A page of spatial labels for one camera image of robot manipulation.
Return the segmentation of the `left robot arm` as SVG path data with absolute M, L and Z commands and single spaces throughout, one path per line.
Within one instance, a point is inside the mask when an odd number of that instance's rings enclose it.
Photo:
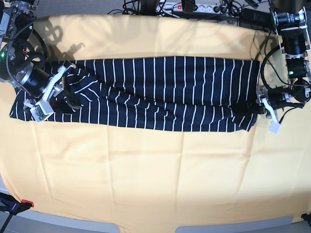
M 305 0 L 271 0 L 272 32 L 277 35 L 278 46 L 265 52 L 260 69 L 263 85 L 258 93 L 259 105 L 272 115 L 285 107 L 303 108 L 311 99 L 311 71 L 308 51 L 311 42 L 307 26 Z M 280 51 L 285 57 L 288 79 L 284 87 L 272 88 L 266 81 L 264 69 L 270 57 Z

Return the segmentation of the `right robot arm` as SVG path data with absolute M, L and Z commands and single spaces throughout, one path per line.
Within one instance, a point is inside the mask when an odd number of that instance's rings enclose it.
M 17 97 L 11 117 L 180 132 L 249 130 L 269 104 L 258 96 L 261 63 L 197 56 L 47 63 L 28 37 L 35 17 L 4 9 L 0 78 Z

